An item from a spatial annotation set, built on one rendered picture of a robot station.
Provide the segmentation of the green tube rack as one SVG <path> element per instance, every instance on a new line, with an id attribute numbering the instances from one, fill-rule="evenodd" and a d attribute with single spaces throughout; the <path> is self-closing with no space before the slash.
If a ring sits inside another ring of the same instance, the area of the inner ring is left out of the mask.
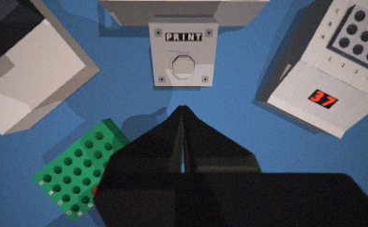
<path id="1" fill-rule="evenodd" d="M 111 155 L 130 142 L 111 118 L 101 120 L 32 180 L 74 222 L 94 206 L 93 190 Z"/>

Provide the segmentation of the blue bench mat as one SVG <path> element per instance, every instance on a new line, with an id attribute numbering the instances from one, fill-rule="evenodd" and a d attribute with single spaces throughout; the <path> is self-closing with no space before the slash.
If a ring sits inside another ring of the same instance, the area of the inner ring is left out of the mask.
<path id="1" fill-rule="evenodd" d="M 183 105 L 262 172 L 345 173 L 368 196 L 368 114 L 337 138 L 257 102 L 315 0 L 270 0 L 247 26 L 219 26 L 207 88 L 155 86 L 149 26 L 121 26 L 97 0 L 42 1 L 100 71 L 29 130 L 0 134 L 0 227 L 106 227 L 95 206 L 72 222 L 31 177 L 101 120 L 133 141 Z"/>

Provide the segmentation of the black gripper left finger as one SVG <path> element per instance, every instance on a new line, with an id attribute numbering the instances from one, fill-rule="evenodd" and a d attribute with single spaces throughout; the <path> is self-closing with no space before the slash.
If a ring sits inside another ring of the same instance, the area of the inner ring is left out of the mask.
<path id="1" fill-rule="evenodd" d="M 113 153 L 103 175 L 113 170 L 182 172 L 182 156 L 183 106 L 178 106 L 165 121 Z"/>

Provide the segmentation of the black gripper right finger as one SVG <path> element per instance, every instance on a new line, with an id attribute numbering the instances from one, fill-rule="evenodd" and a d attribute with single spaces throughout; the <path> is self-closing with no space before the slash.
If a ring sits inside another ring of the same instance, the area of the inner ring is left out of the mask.
<path id="1" fill-rule="evenodd" d="M 262 172 L 252 152 L 201 121 L 186 105 L 183 144 L 184 172 Z"/>

